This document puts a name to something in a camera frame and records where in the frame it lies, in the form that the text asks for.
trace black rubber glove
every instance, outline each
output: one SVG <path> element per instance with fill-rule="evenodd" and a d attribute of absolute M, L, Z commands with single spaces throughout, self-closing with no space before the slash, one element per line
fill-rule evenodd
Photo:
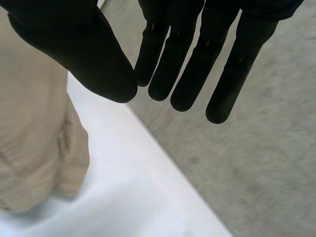
<path fill-rule="evenodd" d="M 168 97 L 192 43 L 197 17 L 204 5 L 198 43 L 171 96 L 174 109 L 188 110 L 223 47 L 229 27 L 242 9 L 234 46 L 206 109 L 210 122 L 223 123 L 262 45 L 272 36 L 278 21 L 291 17 L 302 2 L 206 0 L 204 5 L 204 0 L 139 0 L 147 26 L 135 66 L 138 85 L 148 85 L 153 77 L 149 95 L 157 101 Z M 169 26 L 170 37 L 154 74 Z"/>
<path fill-rule="evenodd" d="M 68 69 L 87 89 L 125 103 L 137 92 L 133 68 L 97 0 L 0 0 L 17 34 Z"/>

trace gloved hand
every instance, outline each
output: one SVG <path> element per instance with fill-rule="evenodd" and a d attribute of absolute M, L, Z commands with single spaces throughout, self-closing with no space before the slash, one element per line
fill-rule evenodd
<path fill-rule="evenodd" d="M 125 103 L 137 92 L 133 68 L 97 0 L 0 0 L 16 33 L 69 70 L 87 89 Z"/>
<path fill-rule="evenodd" d="M 262 45 L 272 36 L 278 21 L 291 17 L 302 2 L 206 0 L 204 5 L 204 0 L 139 0 L 147 25 L 135 66 L 138 85 L 147 86 L 153 77 L 149 95 L 157 101 L 167 98 L 192 43 L 197 17 L 204 7 L 197 45 L 171 96 L 174 109 L 188 110 L 223 47 L 230 25 L 242 9 L 234 46 L 206 109 L 210 122 L 224 122 Z M 170 37 L 154 74 L 169 26 Z"/>

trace fingertip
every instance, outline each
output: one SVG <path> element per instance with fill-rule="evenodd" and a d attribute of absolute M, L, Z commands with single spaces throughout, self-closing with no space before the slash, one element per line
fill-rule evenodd
<path fill-rule="evenodd" d="M 207 120 L 213 124 L 221 124 L 228 119 L 229 114 L 221 110 L 220 107 L 207 106 L 205 112 Z"/>
<path fill-rule="evenodd" d="M 149 85 L 148 94 L 153 100 L 156 101 L 163 101 L 168 97 L 168 95 L 164 95 L 161 91 L 153 88 L 151 85 Z"/>
<path fill-rule="evenodd" d="M 188 104 L 184 101 L 179 101 L 178 99 L 176 99 L 175 96 L 173 96 L 173 94 L 170 99 L 170 104 L 172 108 L 174 108 L 176 111 L 179 111 L 179 112 L 188 111 L 192 106 L 191 104 Z"/>

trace white surface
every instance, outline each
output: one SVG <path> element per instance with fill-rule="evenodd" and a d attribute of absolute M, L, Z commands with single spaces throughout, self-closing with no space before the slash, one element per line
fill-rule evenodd
<path fill-rule="evenodd" d="M 126 105 L 90 93 L 72 75 L 69 94 L 89 133 L 79 196 L 52 193 L 27 213 L 0 213 L 1 237 L 230 236 Z"/>

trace floor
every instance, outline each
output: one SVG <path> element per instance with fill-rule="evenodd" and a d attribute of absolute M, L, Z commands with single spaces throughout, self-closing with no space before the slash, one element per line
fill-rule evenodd
<path fill-rule="evenodd" d="M 137 0 L 108 0 L 104 12 L 134 65 L 145 26 Z M 188 112 L 151 100 L 146 88 L 129 103 L 235 236 L 316 236 L 315 22 L 314 0 L 280 22 L 222 125 L 209 123 L 205 108 L 236 22 Z"/>

